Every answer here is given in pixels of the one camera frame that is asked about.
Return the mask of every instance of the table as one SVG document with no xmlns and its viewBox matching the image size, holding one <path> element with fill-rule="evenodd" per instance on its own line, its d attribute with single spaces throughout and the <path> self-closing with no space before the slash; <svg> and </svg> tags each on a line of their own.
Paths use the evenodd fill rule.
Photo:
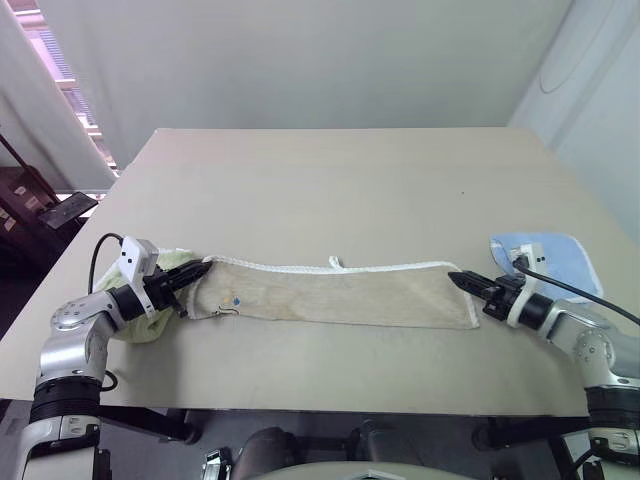
<svg viewBox="0 0 640 480">
<path fill-rule="evenodd" d="M 1 397 L 32 398 L 49 317 L 85 294 L 91 252 L 107 231 L 266 264 L 447 260 L 491 277 L 500 272 L 490 234 L 566 232 L 584 245 L 608 298 L 638 310 L 637 246 L 527 131 L 161 129 L 0 343 Z M 101 252 L 97 274 L 116 253 Z M 176 320 L 154 343 L 110 343 L 120 385 L 102 401 L 585 415 L 577 371 L 561 352 L 524 329 L 480 322 L 456 331 Z"/>
</svg>

